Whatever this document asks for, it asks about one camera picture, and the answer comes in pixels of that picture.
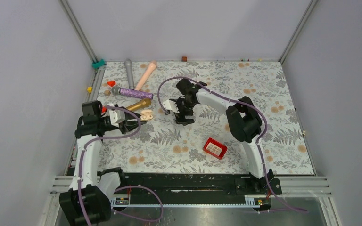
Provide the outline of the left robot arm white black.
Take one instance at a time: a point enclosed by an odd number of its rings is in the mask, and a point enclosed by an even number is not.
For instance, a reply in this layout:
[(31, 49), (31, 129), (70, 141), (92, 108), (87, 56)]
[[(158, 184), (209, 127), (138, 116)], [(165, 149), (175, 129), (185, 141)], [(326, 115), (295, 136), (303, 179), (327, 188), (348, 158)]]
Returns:
[(141, 119), (140, 114), (118, 105), (103, 106), (98, 100), (82, 104), (82, 116), (74, 132), (76, 169), (68, 190), (59, 195), (69, 225), (91, 226), (110, 219), (111, 196), (123, 193), (127, 181), (120, 167), (98, 171), (99, 152), (106, 132), (119, 130), (118, 139), (131, 137), (144, 124)]

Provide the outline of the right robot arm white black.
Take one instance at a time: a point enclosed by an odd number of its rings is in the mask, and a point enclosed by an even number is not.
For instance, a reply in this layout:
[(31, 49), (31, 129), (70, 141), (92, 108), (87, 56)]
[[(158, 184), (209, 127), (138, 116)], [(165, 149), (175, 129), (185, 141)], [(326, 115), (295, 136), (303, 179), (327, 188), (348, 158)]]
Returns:
[(207, 88), (204, 82), (197, 82), (187, 77), (179, 77), (176, 88), (181, 92), (178, 99), (169, 99), (169, 107), (163, 106), (166, 114), (174, 113), (175, 122), (183, 126), (193, 124), (193, 108), (197, 104), (207, 105), (223, 113), (228, 121), (233, 137), (240, 141), (248, 157), (248, 171), (252, 179), (254, 192), (263, 194), (268, 191), (273, 196), (279, 195), (271, 185), (274, 174), (266, 167), (260, 141), (268, 129), (264, 114), (257, 109), (248, 97), (227, 98), (223, 94)]

